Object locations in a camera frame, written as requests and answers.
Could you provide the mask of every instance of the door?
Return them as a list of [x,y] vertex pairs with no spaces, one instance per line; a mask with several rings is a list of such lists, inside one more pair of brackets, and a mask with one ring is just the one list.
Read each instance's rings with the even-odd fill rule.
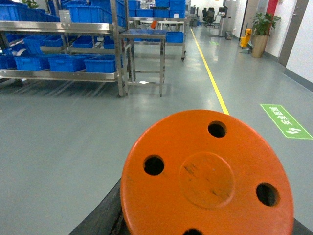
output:
[[285,67],[288,62],[295,38],[298,34],[299,27],[301,25],[305,10],[307,9],[308,2],[309,0],[298,0],[294,12],[292,14],[289,29],[287,31],[283,48],[282,51],[280,52],[280,56],[278,59],[278,62]]
[[244,36],[246,32],[246,24],[248,24],[248,28],[252,28],[252,17],[255,16],[256,10],[258,8],[259,1],[257,0],[248,0],[246,3],[246,12],[243,20],[243,24],[241,27],[240,36]]

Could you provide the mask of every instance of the metal cart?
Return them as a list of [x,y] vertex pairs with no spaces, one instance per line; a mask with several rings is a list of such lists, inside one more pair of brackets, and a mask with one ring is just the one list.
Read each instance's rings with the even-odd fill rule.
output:
[[[162,97],[163,92],[163,83],[164,83],[164,74],[165,74],[165,39],[166,31],[164,30],[140,30],[140,29],[129,29],[126,32],[121,34],[122,38],[128,39],[124,41],[124,49],[129,50],[130,55],[130,76],[129,80],[125,81],[125,91],[128,93],[128,86],[159,86],[160,88],[160,97]],[[148,71],[148,70],[136,70],[135,61],[134,61],[134,39],[135,38],[144,38],[144,39],[160,39],[160,42],[154,42],[155,45],[160,45],[160,70],[159,71]],[[159,73],[160,81],[159,83],[151,82],[136,82],[136,73]]]
[[[105,36],[113,35],[114,49],[81,49],[73,48],[71,53],[110,53],[115,54],[119,58],[120,54],[125,55],[125,50],[122,48],[122,40],[119,34],[128,29],[120,28],[117,25],[116,2],[111,0],[112,24],[111,23],[67,23],[67,22],[32,22],[32,21],[0,21],[0,47],[8,48],[10,45],[6,39],[5,33],[13,34],[59,34],[64,35],[94,35]],[[126,22],[128,22],[128,1],[125,1]],[[16,69],[0,70],[0,79],[41,79],[41,80],[71,80],[71,81],[94,81],[94,82],[116,82],[118,83],[118,95],[124,95],[123,78],[125,74],[121,68],[121,61],[116,59],[116,72],[114,73],[89,73],[85,70],[79,72],[52,72],[50,70],[41,71],[26,71]]]
[[[182,43],[166,43],[166,45],[182,47],[181,60],[182,61],[185,60],[185,54],[186,54],[185,42],[186,42],[186,32],[187,32],[186,29],[187,29],[187,26],[189,24],[189,18],[188,17],[185,17],[185,18],[129,17],[129,20],[133,21],[135,26],[138,25],[138,22],[152,23],[152,21],[157,21],[158,24],[160,24],[160,26],[161,26],[161,28],[160,28],[161,30],[163,29],[164,24],[176,24],[176,25],[182,24],[183,33],[184,33],[183,42]],[[134,44],[159,45],[159,43],[156,43],[156,42],[134,42]]]

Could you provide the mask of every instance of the white wall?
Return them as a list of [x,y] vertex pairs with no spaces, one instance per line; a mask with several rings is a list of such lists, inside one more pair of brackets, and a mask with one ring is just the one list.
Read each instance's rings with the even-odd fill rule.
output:
[[240,37],[241,26],[244,20],[245,8],[247,0],[237,0],[237,11],[236,18],[234,22],[233,35]]
[[297,0],[284,0],[278,3],[275,15],[282,19],[277,22],[276,29],[271,31],[265,51],[279,57],[289,28]]
[[313,82],[313,1],[309,1],[286,65],[292,72]]
[[200,17],[200,21],[202,20],[203,14],[202,14],[202,10],[204,8],[206,8],[206,10],[209,9],[209,7],[214,7],[215,9],[215,15],[217,14],[217,12],[219,11],[220,7],[223,7],[223,0],[191,0],[191,6],[196,5],[196,7],[199,8],[199,17]]

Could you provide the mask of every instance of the office chair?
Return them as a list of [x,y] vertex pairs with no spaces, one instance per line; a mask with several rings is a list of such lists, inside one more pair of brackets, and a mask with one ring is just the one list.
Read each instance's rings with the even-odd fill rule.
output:
[[209,10],[206,13],[206,16],[204,17],[203,15],[203,20],[204,20],[204,26],[205,27],[214,27],[214,25],[212,24],[215,19],[214,19],[214,15],[215,15],[215,10],[213,7],[209,7]]

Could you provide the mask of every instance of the red object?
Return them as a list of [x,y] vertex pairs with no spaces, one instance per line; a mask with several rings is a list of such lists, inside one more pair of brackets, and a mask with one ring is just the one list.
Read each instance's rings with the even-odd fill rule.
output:
[[277,4],[278,4],[278,0],[269,0],[267,13],[275,15]]

